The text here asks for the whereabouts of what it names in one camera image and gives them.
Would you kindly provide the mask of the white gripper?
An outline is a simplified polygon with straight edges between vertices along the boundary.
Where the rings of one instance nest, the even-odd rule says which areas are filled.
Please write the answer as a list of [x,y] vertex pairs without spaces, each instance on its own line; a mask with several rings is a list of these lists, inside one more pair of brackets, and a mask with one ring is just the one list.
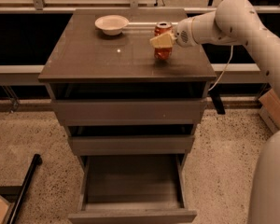
[[174,33],[166,32],[150,39],[150,45],[155,49],[171,48],[175,42],[181,47],[193,47],[197,43],[192,32],[193,18],[180,21],[174,28]]

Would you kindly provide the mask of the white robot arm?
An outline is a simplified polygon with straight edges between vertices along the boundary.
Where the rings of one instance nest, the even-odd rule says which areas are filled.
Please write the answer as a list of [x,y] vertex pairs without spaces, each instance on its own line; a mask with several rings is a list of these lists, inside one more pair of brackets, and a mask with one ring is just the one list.
[[[280,98],[280,37],[266,28],[248,0],[223,0],[217,9],[179,21],[150,39],[155,49],[201,44],[242,45]],[[250,194],[247,224],[280,224],[280,130],[263,145]]]

